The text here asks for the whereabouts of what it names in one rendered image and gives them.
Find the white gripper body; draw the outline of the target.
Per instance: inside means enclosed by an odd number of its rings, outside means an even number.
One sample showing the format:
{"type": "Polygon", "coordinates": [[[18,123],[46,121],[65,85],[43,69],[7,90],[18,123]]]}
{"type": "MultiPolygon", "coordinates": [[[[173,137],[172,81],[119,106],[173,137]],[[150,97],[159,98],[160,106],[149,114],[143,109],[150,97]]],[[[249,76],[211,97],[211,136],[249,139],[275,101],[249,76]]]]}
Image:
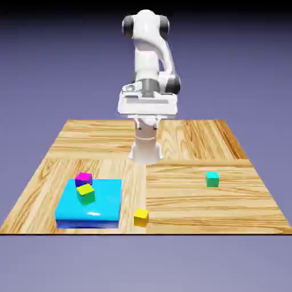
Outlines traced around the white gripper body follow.
{"type": "Polygon", "coordinates": [[[162,116],[174,117],[178,113],[177,95],[159,94],[143,97],[140,91],[121,92],[117,111],[124,116],[162,116]]]}

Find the small magenta cube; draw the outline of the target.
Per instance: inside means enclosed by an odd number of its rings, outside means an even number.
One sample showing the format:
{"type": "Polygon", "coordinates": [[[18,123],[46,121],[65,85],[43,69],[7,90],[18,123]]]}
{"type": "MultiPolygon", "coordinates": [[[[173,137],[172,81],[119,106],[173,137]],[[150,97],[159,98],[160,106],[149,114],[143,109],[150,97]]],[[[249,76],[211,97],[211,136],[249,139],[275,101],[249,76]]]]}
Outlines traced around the small magenta cube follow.
{"type": "Polygon", "coordinates": [[[91,173],[80,172],[75,177],[75,186],[76,187],[80,187],[80,186],[86,185],[86,184],[92,185],[92,174],[91,173]]]}

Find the small teal cube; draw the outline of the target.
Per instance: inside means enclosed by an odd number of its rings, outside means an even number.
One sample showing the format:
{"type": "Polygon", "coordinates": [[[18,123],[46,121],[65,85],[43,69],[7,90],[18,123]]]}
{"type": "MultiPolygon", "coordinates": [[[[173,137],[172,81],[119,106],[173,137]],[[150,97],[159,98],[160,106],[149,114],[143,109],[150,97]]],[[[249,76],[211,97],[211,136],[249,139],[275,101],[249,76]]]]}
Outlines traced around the small teal cube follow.
{"type": "Polygon", "coordinates": [[[208,171],[206,172],[205,182],[207,187],[218,187],[219,186],[219,174],[218,172],[208,171]]]}

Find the small lime green cube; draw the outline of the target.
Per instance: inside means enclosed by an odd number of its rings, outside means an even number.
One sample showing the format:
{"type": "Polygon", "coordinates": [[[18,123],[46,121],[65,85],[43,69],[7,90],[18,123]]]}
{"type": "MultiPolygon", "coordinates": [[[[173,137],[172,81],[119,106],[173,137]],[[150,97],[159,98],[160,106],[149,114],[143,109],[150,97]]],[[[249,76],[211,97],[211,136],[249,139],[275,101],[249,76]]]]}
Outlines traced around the small lime green cube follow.
{"type": "Polygon", "coordinates": [[[95,201],[95,190],[91,184],[84,184],[76,188],[78,200],[83,205],[88,205],[95,201]]]}

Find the small yellow cube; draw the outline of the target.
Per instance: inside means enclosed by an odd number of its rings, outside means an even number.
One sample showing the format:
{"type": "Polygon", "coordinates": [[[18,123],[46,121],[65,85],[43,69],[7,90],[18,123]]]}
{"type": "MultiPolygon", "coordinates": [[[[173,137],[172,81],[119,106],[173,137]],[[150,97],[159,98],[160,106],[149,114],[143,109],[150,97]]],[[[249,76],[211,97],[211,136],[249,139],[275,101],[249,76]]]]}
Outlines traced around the small yellow cube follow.
{"type": "Polygon", "coordinates": [[[139,227],[146,227],[149,221],[149,210],[137,208],[133,215],[133,224],[139,227]]]}

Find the large cyan box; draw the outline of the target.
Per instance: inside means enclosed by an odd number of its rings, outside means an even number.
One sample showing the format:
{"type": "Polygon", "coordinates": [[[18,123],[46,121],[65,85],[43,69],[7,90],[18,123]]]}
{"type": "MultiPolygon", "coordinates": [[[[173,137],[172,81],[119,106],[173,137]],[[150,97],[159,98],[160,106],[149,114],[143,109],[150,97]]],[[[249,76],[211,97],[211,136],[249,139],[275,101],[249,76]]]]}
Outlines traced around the large cyan box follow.
{"type": "Polygon", "coordinates": [[[94,179],[94,195],[83,198],[69,179],[55,209],[56,226],[59,229],[119,227],[122,180],[94,179]]]}

